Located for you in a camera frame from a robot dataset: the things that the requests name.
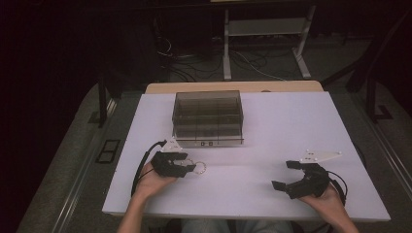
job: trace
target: black cable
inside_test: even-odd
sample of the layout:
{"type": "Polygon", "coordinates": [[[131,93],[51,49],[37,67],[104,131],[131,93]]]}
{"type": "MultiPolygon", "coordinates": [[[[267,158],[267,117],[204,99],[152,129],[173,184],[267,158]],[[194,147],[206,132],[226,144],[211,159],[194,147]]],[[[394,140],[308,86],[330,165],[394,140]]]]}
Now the black cable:
{"type": "Polygon", "coordinates": [[[137,180],[137,183],[140,182],[140,180],[142,180],[142,178],[146,175],[148,175],[148,173],[150,173],[151,171],[153,171],[155,168],[152,168],[151,170],[149,170],[148,172],[146,172],[145,174],[143,174],[142,176],[139,177],[139,179],[137,180]]]}
{"type": "Polygon", "coordinates": [[[143,166],[146,164],[146,160],[148,160],[149,154],[151,154],[151,151],[156,147],[156,146],[161,146],[163,147],[166,144],[166,140],[162,142],[157,142],[153,144],[148,151],[145,152],[145,155],[143,155],[142,161],[140,161],[139,167],[137,168],[136,175],[134,175],[133,179],[133,186],[131,187],[131,196],[133,196],[134,191],[136,190],[136,185],[140,181],[140,174],[142,173],[143,166]]]}
{"type": "Polygon", "coordinates": [[[268,62],[267,62],[267,59],[266,59],[265,55],[255,55],[251,51],[246,51],[246,52],[253,55],[253,56],[257,56],[257,58],[255,58],[255,59],[247,58],[247,61],[245,61],[244,59],[241,59],[243,63],[252,64],[253,66],[255,66],[256,68],[259,68],[259,69],[262,68],[262,67],[267,66],[268,62]],[[263,64],[259,64],[258,63],[259,60],[263,60],[263,64]]]}
{"type": "Polygon", "coordinates": [[[212,50],[212,53],[210,54],[202,54],[198,52],[191,56],[174,56],[173,58],[174,58],[175,64],[192,65],[192,64],[198,64],[198,63],[208,61],[210,60],[210,56],[222,54],[222,51],[223,51],[223,48],[221,50],[212,50]]]}
{"type": "Polygon", "coordinates": [[[183,71],[183,70],[181,70],[181,69],[177,69],[177,68],[174,68],[174,67],[169,67],[169,69],[170,69],[171,71],[174,71],[175,73],[176,73],[176,72],[183,73],[183,74],[189,76],[195,83],[197,82],[197,80],[196,80],[191,74],[189,74],[188,72],[185,72],[185,71],[183,71]]]}
{"type": "Polygon", "coordinates": [[[231,52],[234,53],[235,55],[234,55],[234,56],[231,56],[231,59],[230,59],[230,60],[233,61],[233,63],[234,63],[235,65],[237,65],[239,68],[244,69],[244,70],[247,70],[247,71],[255,71],[254,69],[250,68],[250,67],[251,67],[251,64],[247,63],[244,59],[241,59],[241,58],[240,58],[240,55],[239,55],[239,54],[237,54],[237,53],[234,52],[234,51],[231,51],[231,52]],[[241,64],[239,64],[238,62],[245,63],[245,64],[247,64],[248,66],[244,67],[244,66],[242,66],[241,64]]]}
{"type": "Polygon", "coordinates": [[[198,75],[196,75],[196,76],[197,76],[199,79],[201,79],[201,80],[209,80],[210,78],[212,78],[212,77],[215,76],[215,75],[223,76],[223,73],[215,72],[215,73],[213,73],[213,74],[210,74],[208,77],[199,77],[198,75]]]}
{"type": "Polygon", "coordinates": [[[345,199],[346,199],[346,197],[348,196],[348,186],[346,185],[345,181],[341,177],[339,177],[339,175],[337,175],[336,173],[333,173],[333,172],[330,172],[330,171],[328,171],[328,172],[335,175],[336,177],[338,177],[340,179],[340,181],[343,182],[343,184],[345,185],[345,194],[344,195],[345,195],[345,199]]]}
{"type": "MultiPolygon", "coordinates": [[[[342,190],[342,188],[340,187],[339,183],[338,183],[336,180],[330,179],[330,181],[332,182],[333,186],[335,187],[335,189],[336,189],[337,192],[339,193],[339,196],[340,196],[340,199],[341,199],[341,201],[342,201],[342,204],[345,206],[346,197],[347,197],[347,195],[348,195],[348,186],[346,185],[345,181],[344,181],[339,175],[337,175],[336,173],[330,172],[330,171],[327,171],[327,172],[335,175],[336,177],[338,177],[338,178],[343,182],[343,184],[345,185],[345,193],[343,193],[343,190],[342,190]]],[[[333,226],[330,225],[329,223],[325,223],[325,224],[319,226],[318,228],[312,230],[310,233],[317,233],[317,232],[319,232],[320,230],[324,229],[326,226],[329,226],[329,228],[328,228],[328,230],[327,230],[327,233],[333,232],[333,226]]]]}
{"type": "Polygon", "coordinates": [[[194,74],[195,74],[195,76],[196,76],[197,78],[199,78],[199,79],[201,79],[201,80],[208,80],[208,79],[210,79],[212,76],[218,74],[218,72],[216,72],[216,71],[218,71],[218,70],[221,68],[221,66],[222,66],[222,61],[223,61],[223,57],[220,56],[218,65],[217,65],[215,68],[211,69],[211,70],[201,70],[201,69],[198,69],[198,68],[196,68],[196,67],[194,67],[194,66],[192,66],[192,65],[190,65],[190,64],[184,64],[184,63],[183,63],[183,64],[179,64],[179,63],[178,63],[178,64],[176,64],[176,65],[187,66],[186,68],[180,68],[180,69],[191,69],[191,70],[194,71],[194,74]],[[207,77],[202,77],[202,76],[200,76],[200,75],[198,74],[198,72],[201,72],[201,73],[211,73],[211,74],[208,75],[207,77]]]}
{"type": "Polygon", "coordinates": [[[175,73],[176,75],[178,75],[178,76],[181,78],[182,81],[184,81],[184,82],[186,82],[186,83],[189,82],[189,80],[188,80],[188,78],[186,78],[186,76],[182,75],[182,74],[179,73],[179,72],[173,71],[173,70],[171,70],[171,69],[169,69],[169,70],[170,70],[170,72],[173,72],[173,73],[175,73]]]}
{"type": "MultiPolygon", "coordinates": [[[[266,58],[268,58],[268,57],[282,57],[282,56],[286,56],[286,55],[288,55],[289,53],[292,52],[292,50],[287,50],[286,52],[282,52],[282,53],[280,53],[280,54],[269,55],[272,51],[276,50],[275,44],[276,44],[276,43],[273,43],[272,46],[265,46],[265,48],[270,47],[270,48],[273,48],[273,49],[266,49],[266,52],[265,52],[264,54],[261,54],[261,53],[257,52],[256,49],[253,48],[253,46],[251,46],[251,43],[250,43],[250,41],[249,41],[249,42],[246,44],[247,50],[245,50],[245,52],[248,52],[248,53],[250,53],[251,55],[254,55],[254,56],[257,56],[257,57],[258,57],[257,59],[251,59],[251,60],[250,60],[251,62],[252,62],[252,61],[258,61],[258,60],[260,60],[260,59],[266,59],[266,58]]],[[[240,50],[237,50],[237,49],[236,49],[236,46],[235,46],[234,44],[233,44],[232,47],[233,47],[233,50],[240,51],[240,50]]]]}

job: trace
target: person's leg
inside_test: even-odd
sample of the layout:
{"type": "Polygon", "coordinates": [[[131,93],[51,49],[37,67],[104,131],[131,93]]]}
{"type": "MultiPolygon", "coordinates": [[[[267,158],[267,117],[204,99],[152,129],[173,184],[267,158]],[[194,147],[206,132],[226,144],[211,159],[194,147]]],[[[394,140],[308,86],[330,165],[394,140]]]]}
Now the person's leg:
{"type": "Polygon", "coordinates": [[[141,232],[150,233],[151,229],[165,227],[167,225],[167,222],[169,221],[170,221],[170,218],[144,216],[142,219],[141,232]]]}
{"type": "Polygon", "coordinates": [[[237,220],[237,233],[292,233],[289,221],[237,220]]]}
{"type": "Polygon", "coordinates": [[[182,233],[230,233],[224,219],[182,219],[182,233]]]}

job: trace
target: floor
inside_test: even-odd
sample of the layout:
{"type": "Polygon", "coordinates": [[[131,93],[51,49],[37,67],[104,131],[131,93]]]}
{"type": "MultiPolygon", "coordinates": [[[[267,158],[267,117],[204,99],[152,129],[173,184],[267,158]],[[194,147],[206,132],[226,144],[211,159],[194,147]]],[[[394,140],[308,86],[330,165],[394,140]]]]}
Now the floor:
{"type": "MultiPolygon", "coordinates": [[[[292,57],[294,37],[254,37],[231,40],[233,81],[301,80],[292,57]]],[[[322,81],[358,59],[368,46],[366,40],[342,45],[339,35],[309,38],[303,57],[312,79],[322,81]]],[[[216,82],[223,80],[222,48],[209,52],[162,50],[163,68],[169,82],[216,82]]],[[[351,73],[325,87],[345,126],[364,156],[366,170],[392,218],[388,222],[357,222],[361,232],[407,232],[412,228],[410,183],[402,177],[412,171],[412,119],[384,86],[378,85],[377,101],[393,119],[373,124],[364,113],[364,89],[349,93],[345,88],[351,73]]],[[[114,232],[120,217],[101,212],[111,177],[116,170],[122,144],[142,92],[126,91],[121,99],[109,102],[109,119],[102,128],[95,123],[98,112],[97,87],[90,90],[79,107],[42,185],[20,224],[18,232],[114,232]],[[106,140],[120,140],[115,160],[109,164],[94,160],[106,140]]],[[[149,219],[150,226],[164,224],[149,219]]],[[[311,232],[321,222],[299,222],[311,232]]]]}

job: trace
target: white bracket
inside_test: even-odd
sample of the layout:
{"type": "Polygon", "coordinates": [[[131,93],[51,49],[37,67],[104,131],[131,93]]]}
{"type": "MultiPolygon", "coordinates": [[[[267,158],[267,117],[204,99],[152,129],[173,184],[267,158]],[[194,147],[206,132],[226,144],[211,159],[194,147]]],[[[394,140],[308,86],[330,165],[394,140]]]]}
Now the white bracket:
{"type": "Polygon", "coordinates": [[[342,152],[333,151],[320,151],[320,150],[307,150],[302,158],[300,158],[300,163],[319,163],[332,158],[342,156],[342,152]]]}
{"type": "Polygon", "coordinates": [[[176,142],[175,138],[171,138],[167,143],[161,148],[161,152],[180,152],[183,148],[176,142]]]}

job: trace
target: white metal stand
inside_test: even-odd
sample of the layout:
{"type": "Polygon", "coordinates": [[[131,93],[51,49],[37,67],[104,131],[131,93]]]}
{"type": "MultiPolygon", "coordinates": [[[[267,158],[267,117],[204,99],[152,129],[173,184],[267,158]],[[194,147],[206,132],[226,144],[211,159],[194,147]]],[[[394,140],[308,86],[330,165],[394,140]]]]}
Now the white metal stand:
{"type": "Polygon", "coordinates": [[[310,80],[309,70],[303,60],[302,52],[305,46],[309,29],[312,23],[316,6],[312,6],[306,17],[295,18],[274,18],[274,19],[254,19],[254,20],[229,20],[228,10],[224,16],[224,55],[223,73],[224,80],[231,80],[230,58],[228,54],[228,38],[230,36],[253,36],[253,35],[279,35],[298,34],[299,44],[293,48],[293,55],[304,80],[310,80]]]}

